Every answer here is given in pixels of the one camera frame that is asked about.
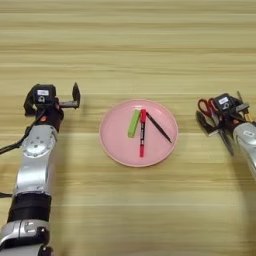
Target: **pen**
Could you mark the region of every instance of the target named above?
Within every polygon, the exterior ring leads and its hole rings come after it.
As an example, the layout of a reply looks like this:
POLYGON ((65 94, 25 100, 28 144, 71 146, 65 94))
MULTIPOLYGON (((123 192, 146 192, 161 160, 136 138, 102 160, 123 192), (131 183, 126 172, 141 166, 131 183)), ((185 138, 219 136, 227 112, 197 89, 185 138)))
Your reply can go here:
POLYGON ((158 131, 170 142, 172 143, 170 137, 166 134, 164 129, 156 122, 156 120, 147 112, 148 119, 154 124, 158 131))
POLYGON ((147 111, 146 111, 146 109, 142 109, 141 112, 140 112, 140 123, 141 123, 140 157, 144 157, 146 117, 147 117, 147 111))

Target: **pink plate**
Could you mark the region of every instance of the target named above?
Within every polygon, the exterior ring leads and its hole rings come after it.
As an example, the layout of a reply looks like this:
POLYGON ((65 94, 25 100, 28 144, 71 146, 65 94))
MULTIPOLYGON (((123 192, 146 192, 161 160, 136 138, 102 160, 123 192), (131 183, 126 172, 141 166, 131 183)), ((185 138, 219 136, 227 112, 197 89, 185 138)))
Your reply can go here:
POLYGON ((131 167, 146 167, 163 161, 173 151, 178 139, 178 126, 171 112, 149 100, 130 100, 111 109, 100 126, 100 142, 106 153, 118 163, 131 167), (145 108, 172 140, 172 144, 147 118, 145 155, 140 157, 140 122, 134 138, 128 128, 135 109, 145 108))

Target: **green marker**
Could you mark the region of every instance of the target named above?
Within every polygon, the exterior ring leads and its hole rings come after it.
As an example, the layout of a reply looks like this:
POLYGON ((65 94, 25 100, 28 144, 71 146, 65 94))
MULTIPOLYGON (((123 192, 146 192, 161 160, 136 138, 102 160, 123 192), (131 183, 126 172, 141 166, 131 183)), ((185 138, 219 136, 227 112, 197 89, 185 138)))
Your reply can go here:
POLYGON ((129 126, 129 130, 128 130, 128 137, 129 138, 134 138, 139 119, 140 119, 140 110, 135 109, 134 113, 133 113, 133 116, 132 116, 130 126, 129 126))

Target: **wood grain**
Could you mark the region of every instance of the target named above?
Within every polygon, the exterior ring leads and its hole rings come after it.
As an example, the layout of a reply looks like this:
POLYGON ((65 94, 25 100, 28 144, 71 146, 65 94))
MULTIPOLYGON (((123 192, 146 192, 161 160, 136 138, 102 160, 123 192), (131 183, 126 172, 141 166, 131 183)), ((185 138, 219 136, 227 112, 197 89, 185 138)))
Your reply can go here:
MULTIPOLYGON (((59 136, 57 255, 256 255, 256 184, 194 118, 200 97, 237 90, 256 117, 255 26, 254 0, 0 1, 0 146, 32 121, 22 106, 34 84, 69 99, 76 81, 82 93, 59 136), (98 143, 103 115, 130 98, 177 119, 179 143, 159 165, 120 166, 98 143)), ((1 191, 19 165, 18 150, 1 156, 1 191)), ((0 206, 5 223, 10 200, 0 206)))

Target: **red marker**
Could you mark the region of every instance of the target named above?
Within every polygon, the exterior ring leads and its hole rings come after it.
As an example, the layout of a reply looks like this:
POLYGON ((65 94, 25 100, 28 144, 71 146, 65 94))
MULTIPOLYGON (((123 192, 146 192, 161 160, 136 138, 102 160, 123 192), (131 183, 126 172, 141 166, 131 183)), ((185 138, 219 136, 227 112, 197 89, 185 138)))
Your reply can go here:
POLYGON ((144 143, 145 143, 146 118, 147 118, 147 111, 146 111, 146 109, 142 109, 142 110, 140 111, 140 123, 141 123, 141 132, 140 132, 140 157, 144 157, 144 143))

